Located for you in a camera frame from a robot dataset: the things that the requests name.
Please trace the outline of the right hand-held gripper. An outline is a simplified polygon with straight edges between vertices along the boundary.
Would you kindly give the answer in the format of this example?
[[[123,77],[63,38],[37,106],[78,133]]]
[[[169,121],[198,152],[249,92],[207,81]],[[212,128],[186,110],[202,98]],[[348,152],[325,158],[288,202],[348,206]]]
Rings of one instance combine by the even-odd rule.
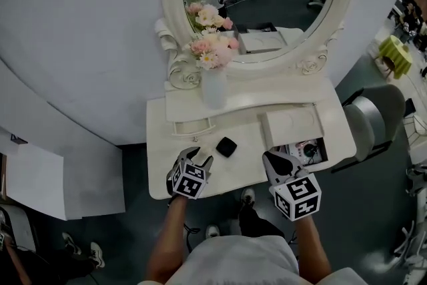
[[[280,177],[300,177],[270,188],[274,206],[287,219],[297,221],[319,211],[322,197],[319,183],[296,157],[284,152],[266,151],[262,162],[271,184],[279,184]]]

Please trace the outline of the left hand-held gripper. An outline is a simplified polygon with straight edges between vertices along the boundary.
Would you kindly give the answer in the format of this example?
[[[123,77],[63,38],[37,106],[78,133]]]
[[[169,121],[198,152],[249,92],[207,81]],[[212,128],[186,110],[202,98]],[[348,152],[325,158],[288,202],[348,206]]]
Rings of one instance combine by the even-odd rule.
[[[214,161],[213,156],[209,156],[202,165],[194,165],[191,160],[199,152],[200,147],[193,146],[182,150],[176,165],[166,176],[166,188],[170,196],[181,195],[186,198],[196,200],[199,198],[211,176],[211,166]]]

